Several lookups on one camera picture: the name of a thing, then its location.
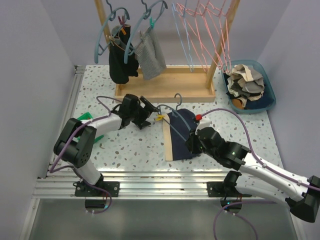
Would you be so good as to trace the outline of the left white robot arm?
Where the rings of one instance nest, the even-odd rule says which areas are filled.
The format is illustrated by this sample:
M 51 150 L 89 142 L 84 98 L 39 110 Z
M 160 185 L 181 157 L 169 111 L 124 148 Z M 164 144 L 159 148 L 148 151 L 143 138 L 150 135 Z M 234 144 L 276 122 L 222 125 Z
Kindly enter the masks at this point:
M 122 130 L 130 123 L 140 130 L 146 128 L 151 124 L 147 119 L 158 111 L 144 96 L 126 94 L 114 108 L 107 108 L 106 115 L 86 120 L 70 118 L 54 145 L 56 158 L 49 172 L 59 171 L 56 165 L 63 160 L 69 163 L 67 168 L 71 168 L 83 179 L 87 192 L 95 197 L 101 195 L 104 178 L 91 161 L 95 139 L 109 132 Z

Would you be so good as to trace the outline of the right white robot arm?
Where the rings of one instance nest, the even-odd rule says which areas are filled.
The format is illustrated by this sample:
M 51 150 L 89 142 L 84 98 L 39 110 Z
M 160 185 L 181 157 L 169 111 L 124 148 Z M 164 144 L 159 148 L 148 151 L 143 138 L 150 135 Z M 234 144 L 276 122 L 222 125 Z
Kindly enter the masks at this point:
M 192 154 L 206 154 L 230 169 L 223 181 L 227 196 L 252 195 L 285 205 L 295 217 L 314 223 L 320 208 L 320 179 L 301 176 L 257 156 L 244 145 L 224 140 L 212 127 L 190 132 Z

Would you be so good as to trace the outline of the navy underwear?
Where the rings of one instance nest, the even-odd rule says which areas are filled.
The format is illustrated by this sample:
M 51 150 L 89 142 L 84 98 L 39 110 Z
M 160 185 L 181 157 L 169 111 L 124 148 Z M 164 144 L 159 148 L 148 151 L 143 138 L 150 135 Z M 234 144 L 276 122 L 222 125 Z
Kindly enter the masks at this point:
M 200 156 L 192 154 L 185 142 L 189 138 L 190 131 L 183 120 L 173 116 L 172 112 L 163 115 L 163 139 L 164 139 L 164 158 L 166 162 L 190 160 Z

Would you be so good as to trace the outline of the teal clothes peg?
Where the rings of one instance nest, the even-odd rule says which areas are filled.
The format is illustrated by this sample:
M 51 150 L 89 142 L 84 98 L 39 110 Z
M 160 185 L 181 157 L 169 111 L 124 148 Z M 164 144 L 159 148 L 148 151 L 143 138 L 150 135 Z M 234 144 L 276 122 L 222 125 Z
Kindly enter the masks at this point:
M 155 24 L 157 22 L 157 19 L 153 19 L 152 17 L 149 18 L 149 25 L 150 25 L 150 28 L 153 29 L 155 27 Z

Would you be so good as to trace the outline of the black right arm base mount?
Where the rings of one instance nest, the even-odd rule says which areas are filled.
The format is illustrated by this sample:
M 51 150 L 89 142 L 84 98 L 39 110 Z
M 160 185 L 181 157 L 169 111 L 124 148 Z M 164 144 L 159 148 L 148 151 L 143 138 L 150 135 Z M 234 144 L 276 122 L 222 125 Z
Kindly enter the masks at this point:
M 250 198 L 251 194 L 239 193 L 234 187 L 226 187 L 222 181 L 209 181 L 206 183 L 209 198 Z

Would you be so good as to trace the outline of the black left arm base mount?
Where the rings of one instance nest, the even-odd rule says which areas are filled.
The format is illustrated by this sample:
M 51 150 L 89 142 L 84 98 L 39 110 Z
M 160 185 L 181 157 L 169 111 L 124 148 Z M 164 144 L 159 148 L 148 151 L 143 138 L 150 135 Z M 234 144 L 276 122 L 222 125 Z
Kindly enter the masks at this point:
M 96 185 L 86 184 L 85 181 L 77 181 L 72 184 L 75 187 L 76 197 L 106 197 L 107 192 L 111 197 L 118 197 L 120 183 L 118 181 L 99 180 Z

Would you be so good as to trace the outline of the yellow clothes peg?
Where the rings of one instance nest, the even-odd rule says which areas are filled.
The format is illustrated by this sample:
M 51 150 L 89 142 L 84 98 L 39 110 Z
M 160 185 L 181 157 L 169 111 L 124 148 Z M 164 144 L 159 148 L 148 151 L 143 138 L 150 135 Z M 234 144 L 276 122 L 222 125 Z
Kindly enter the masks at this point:
M 159 122 L 159 121 L 163 121 L 164 119 L 165 119 L 165 116 L 164 116 L 164 115 L 158 114 L 154 120 L 155 120 L 156 122 Z

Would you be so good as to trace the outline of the blue wire hanger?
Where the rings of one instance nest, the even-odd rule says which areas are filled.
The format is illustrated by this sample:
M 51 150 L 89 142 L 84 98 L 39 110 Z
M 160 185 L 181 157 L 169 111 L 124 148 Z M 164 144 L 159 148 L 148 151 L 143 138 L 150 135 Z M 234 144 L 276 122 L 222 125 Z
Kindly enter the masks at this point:
M 182 51 L 187 63 L 187 66 L 191 73 L 194 72 L 194 62 L 191 55 L 191 39 L 188 33 L 187 20 L 186 20 L 186 4 L 187 0 L 182 5 L 182 9 L 179 8 L 177 2 L 171 4 L 171 11 L 174 19 L 175 29 L 182 47 Z

